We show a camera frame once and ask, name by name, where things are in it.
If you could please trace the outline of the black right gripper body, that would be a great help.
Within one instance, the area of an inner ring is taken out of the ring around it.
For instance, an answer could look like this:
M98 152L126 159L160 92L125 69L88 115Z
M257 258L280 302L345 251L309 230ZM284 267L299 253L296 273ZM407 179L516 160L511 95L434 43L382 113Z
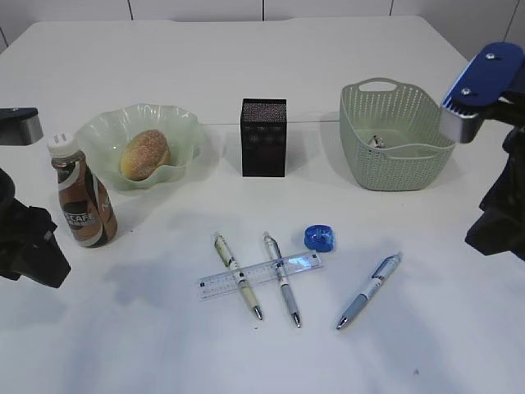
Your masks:
M485 256L510 252L524 259L524 129L506 136L504 170L480 203L483 214L465 242Z

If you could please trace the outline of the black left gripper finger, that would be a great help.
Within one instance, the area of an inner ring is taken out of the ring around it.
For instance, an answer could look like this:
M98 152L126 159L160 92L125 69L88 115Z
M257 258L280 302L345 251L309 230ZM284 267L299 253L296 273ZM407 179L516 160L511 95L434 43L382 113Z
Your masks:
M27 245L24 261L26 277L52 288L59 288L71 271L52 233L46 233L41 239Z

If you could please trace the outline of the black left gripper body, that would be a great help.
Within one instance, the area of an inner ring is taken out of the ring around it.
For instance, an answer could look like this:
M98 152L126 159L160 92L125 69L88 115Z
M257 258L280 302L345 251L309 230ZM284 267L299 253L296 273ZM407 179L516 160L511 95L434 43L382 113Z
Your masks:
M25 247L57 228L46 209L23 205L15 193L13 180L1 172L1 276L12 281L24 276Z

